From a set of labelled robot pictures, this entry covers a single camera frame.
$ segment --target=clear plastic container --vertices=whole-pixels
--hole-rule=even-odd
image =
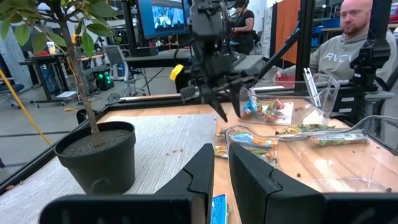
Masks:
[[[296,125],[328,124],[339,83],[326,75],[314,75],[307,82],[259,81],[260,88],[242,88],[240,92],[241,121],[248,123]],[[264,95],[264,88],[281,89],[300,85],[304,91],[295,96]]]
[[[398,127],[398,119],[370,116],[352,128],[305,130],[276,136],[262,136],[253,128],[233,126],[226,131],[226,141],[227,146],[238,142],[247,150],[264,153],[261,159],[320,192],[398,192],[398,157],[369,137],[380,133],[375,131],[379,124],[381,129],[384,124]],[[252,126],[262,132],[272,127]],[[234,135],[241,133],[269,139],[277,145],[264,149],[239,142]]]

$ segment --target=white textured mat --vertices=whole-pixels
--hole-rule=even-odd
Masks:
[[[136,127],[136,181],[127,194],[153,194],[205,143],[214,144],[215,120],[215,114],[114,117],[113,121],[127,121]],[[83,193],[69,171],[54,158],[23,184],[0,196],[0,224],[36,224],[50,201]]]

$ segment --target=soil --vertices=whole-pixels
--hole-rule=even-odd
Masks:
[[[92,135],[89,135],[72,143],[62,152],[62,154],[64,156],[85,156],[100,152],[123,142],[129,137],[131,132],[126,130],[111,130],[102,131],[101,134],[104,138],[105,144],[95,147],[94,139]]]

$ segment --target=man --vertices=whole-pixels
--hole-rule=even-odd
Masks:
[[[331,38],[311,54],[310,68],[315,73],[330,75],[336,80],[348,80],[354,75],[354,70],[349,65],[368,38],[372,4],[373,0],[344,0],[340,11],[343,35]],[[391,48],[391,56],[376,72],[385,82],[398,64],[397,44],[391,32],[387,32],[386,39]],[[277,72],[274,81],[279,81],[284,75],[295,75],[295,66]]]
[[[235,28],[232,28],[233,40],[239,45],[235,46],[235,51],[249,55],[253,49],[253,25],[254,13],[248,9],[249,0],[237,0],[234,7],[239,20],[236,21]]]

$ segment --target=sweatshirt logo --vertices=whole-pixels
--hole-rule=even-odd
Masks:
[[[351,62],[351,55],[344,54],[344,55],[339,55],[339,54],[334,54],[334,53],[328,53],[324,59],[328,59],[330,61],[334,62],[345,62],[349,60]]]

